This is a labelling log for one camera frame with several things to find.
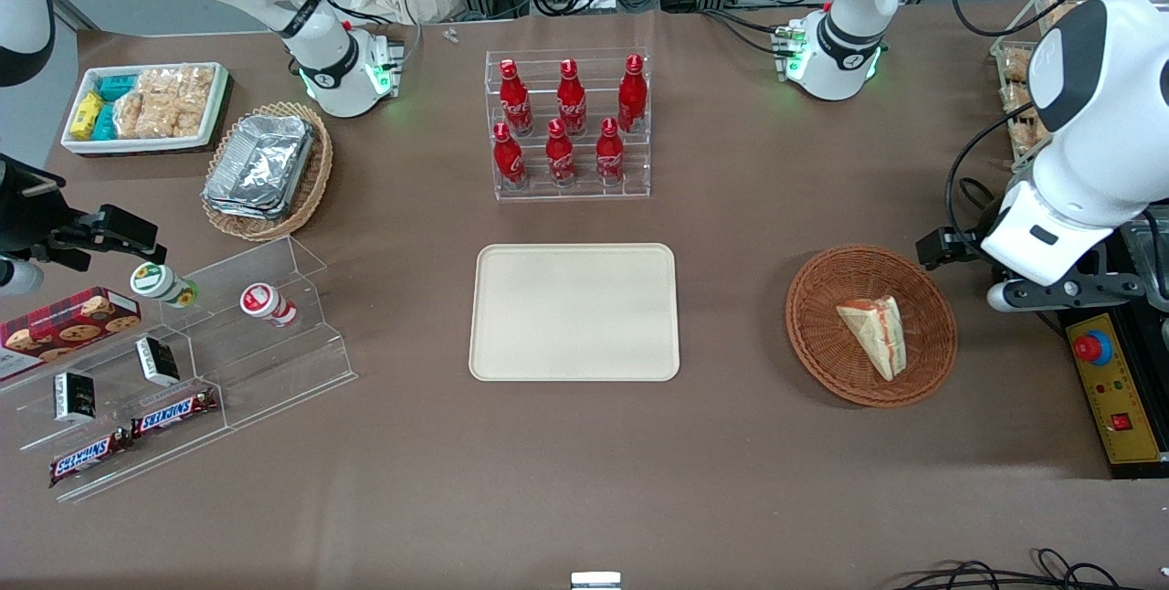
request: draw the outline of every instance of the wicker basket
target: wicker basket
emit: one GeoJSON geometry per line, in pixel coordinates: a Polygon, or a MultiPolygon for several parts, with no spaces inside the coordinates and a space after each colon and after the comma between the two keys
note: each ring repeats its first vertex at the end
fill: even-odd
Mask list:
{"type": "MultiPolygon", "coordinates": [[[[226,213],[213,210],[212,207],[203,203],[207,218],[212,221],[212,224],[215,224],[219,231],[242,237],[245,241],[254,241],[254,243],[263,243],[263,241],[277,240],[277,237],[297,231],[297,229],[307,223],[312,216],[312,211],[317,210],[320,199],[325,195],[325,183],[328,182],[328,173],[333,169],[333,143],[328,139],[328,132],[325,131],[325,123],[321,123],[320,116],[311,111],[310,107],[302,106],[299,103],[284,103],[282,100],[268,106],[260,106],[255,111],[249,112],[249,114],[275,114],[277,117],[296,114],[311,123],[314,129],[312,148],[309,150],[309,162],[305,165],[304,174],[300,174],[300,186],[297,186],[296,199],[292,200],[292,210],[283,220],[242,218],[238,215],[226,215],[226,213]]],[[[236,124],[231,125],[230,131],[223,136],[220,145],[216,146],[215,157],[212,158],[210,168],[207,171],[208,178],[214,173],[215,166],[220,161],[220,158],[223,157],[223,148],[226,148],[227,141],[230,140],[231,133],[236,131],[240,123],[243,123],[243,117],[236,124]]]]}
{"type": "Polygon", "coordinates": [[[788,290],[788,336],[812,376],[842,398],[901,408],[938,391],[957,354],[954,313],[928,275],[888,249],[843,245],[817,254],[788,290]],[[836,313],[845,299],[893,296],[905,328],[906,368],[880,377],[836,313]]]}

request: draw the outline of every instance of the acrylic bottle rack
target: acrylic bottle rack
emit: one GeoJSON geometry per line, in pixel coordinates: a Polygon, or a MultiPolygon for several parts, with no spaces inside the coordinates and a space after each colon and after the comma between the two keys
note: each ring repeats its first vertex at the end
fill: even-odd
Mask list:
{"type": "Polygon", "coordinates": [[[49,490],[58,501],[81,501],[141,476],[201,445],[248,428],[357,379],[345,341],[325,320],[311,278],[325,270],[309,249],[284,236],[186,277],[199,285],[193,307],[174,310],[139,299],[143,324],[56,365],[42,366],[0,387],[0,405],[16,411],[20,447],[43,461],[44,483],[57,458],[117,428],[130,428],[159,408],[205,387],[215,387],[219,410],[193,416],[134,440],[117,453],[49,490]],[[250,283],[278,287],[298,310],[297,320],[275,328],[240,310],[250,283]],[[146,382],[136,341],[154,336],[170,345],[182,382],[146,382]],[[54,421],[53,377],[71,370],[94,379],[97,418],[72,425],[54,421]]]}
{"type": "Polygon", "coordinates": [[[651,104],[653,85],[651,78],[651,58],[646,48],[594,48],[594,49],[547,49],[514,50],[513,53],[487,53],[484,71],[486,91],[487,127],[485,141],[487,158],[491,165],[491,178],[496,199],[500,202],[510,200],[535,199],[643,199],[650,195],[650,132],[651,104]],[[629,54],[641,54],[645,58],[642,71],[649,96],[645,100],[645,124],[636,133],[622,132],[624,141],[624,182],[618,186],[602,186],[596,173],[596,140],[601,136],[601,120],[606,117],[617,117],[617,86],[625,75],[625,57],[629,54]],[[567,57],[576,61],[577,75],[584,86],[587,109],[587,127],[583,136],[572,138],[573,162],[576,165],[575,186],[561,189],[552,183],[548,169],[548,158],[544,147],[548,140],[548,120],[559,116],[556,88],[560,86],[560,61],[567,57]],[[523,161],[528,174],[527,187],[523,190],[505,189],[499,169],[492,160],[491,150],[494,141],[491,129],[504,120],[504,109],[499,103],[499,88],[503,78],[499,75],[499,62],[511,58],[516,62],[519,77],[527,86],[532,100],[534,129],[530,136],[516,137],[523,150],[523,161]]]}

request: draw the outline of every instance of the red aluminum bottle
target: red aluminum bottle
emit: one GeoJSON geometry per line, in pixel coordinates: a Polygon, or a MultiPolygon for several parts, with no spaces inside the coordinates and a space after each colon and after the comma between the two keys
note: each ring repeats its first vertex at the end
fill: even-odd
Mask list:
{"type": "Polygon", "coordinates": [[[576,137],[584,132],[584,85],[576,78],[576,61],[560,61],[560,86],[556,90],[560,103],[560,119],[565,132],[576,137]]]}
{"type": "Polygon", "coordinates": [[[576,166],[573,165],[573,140],[568,140],[565,124],[559,117],[548,123],[548,144],[544,147],[548,154],[548,169],[552,171],[552,183],[561,189],[568,189],[576,182],[576,166]]]}
{"type": "Polygon", "coordinates": [[[523,190],[527,187],[527,171],[524,169],[523,153],[519,144],[511,137],[506,123],[496,124],[492,132],[496,138],[496,168],[503,178],[505,190],[523,190]]]}
{"type": "Polygon", "coordinates": [[[596,174],[601,186],[621,186],[625,179],[624,159],[625,144],[617,136],[617,120],[606,117],[601,120],[601,138],[596,140],[596,174]]]}
{"type": "Polygon", "coordinates": [[[499,75],[504,78],[499,86],[499,102],[504,106],[504,116],[511,125],[516,136],[528,136],[532,132],[532,99],[528,98],[527,86],[519,77],[516,62],[499,62],[499,75]]]}
{"type": "Polygon", "coordinates": [[[645,58],[642,56],[630,54],[625,58],[625,75],[617,86],[617,124],[622,132],[645,131],[645,103],[650,90],[642,75],[643,69],[645,58]]]}

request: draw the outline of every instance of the table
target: table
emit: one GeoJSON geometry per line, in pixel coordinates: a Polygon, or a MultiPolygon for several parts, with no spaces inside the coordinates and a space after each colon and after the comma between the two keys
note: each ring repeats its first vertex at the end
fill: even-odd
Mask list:
{"type": "MultiPolygon", "coordinates": [[[[970,11],[990,22],[1017,7],[970,11]]],[[[20,581],[6,585],[483,590],[615,569],[631,589],[828,590],[955,558],[1031,570],[1040,546],[1122,583],[1158,582],[1169,486],[1104,480],[1066,345],[1033,317],[991,312],[984,266],[934,273],[961,349],[946,386],[915,407],[835,398],[787,341],[783,299],[808,257],[849,243],[913,257],[943,223],[954,154],[1002,112],[989,40],[946,7],[906,7],[870,85],[818,103],[697,15],[457,28],[458,44],[427,29],[401,98],[327,119],[337,165],[299,240],[330,264],[324,306],[362,377],[81,506],[54,504],[43,460],[0,437],[0,577],[20,581]],[[655,54],[653,197],[494,202],[485,50],[625,44],[655,54]],[[475,258],[521,241],[672,248],[677,377],[472,379],[475,258]]],[[[271,34],[79,41],[83,69],[222,62],[236,78],[228,120],[305,99],[271,34]]],[[[58,148],[50,169],[69,178],[75,207],[112,202],[159,223],[170,264],[191,272],[247,248],[200,210],[206,162],[58,148]]],[[[999,189],[1009,162],[997,132],[969,174],[999,189]]],[[[88,275],[49,269],[40,298],[4,312],[49,291],[122,286],[133,265],[106,254],[88,275]]]]}

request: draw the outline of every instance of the yellow control panel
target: yellow control panel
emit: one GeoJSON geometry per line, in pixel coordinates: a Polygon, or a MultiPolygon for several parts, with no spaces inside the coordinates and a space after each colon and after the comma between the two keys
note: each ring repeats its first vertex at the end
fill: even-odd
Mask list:
{"type": "Polygon", "coordinates": [[[1160,461],[1156,437],[1133,387],[1111,317],[1094,315],[1065,332],[1108,460],[1114,465],[1160,461]]]}

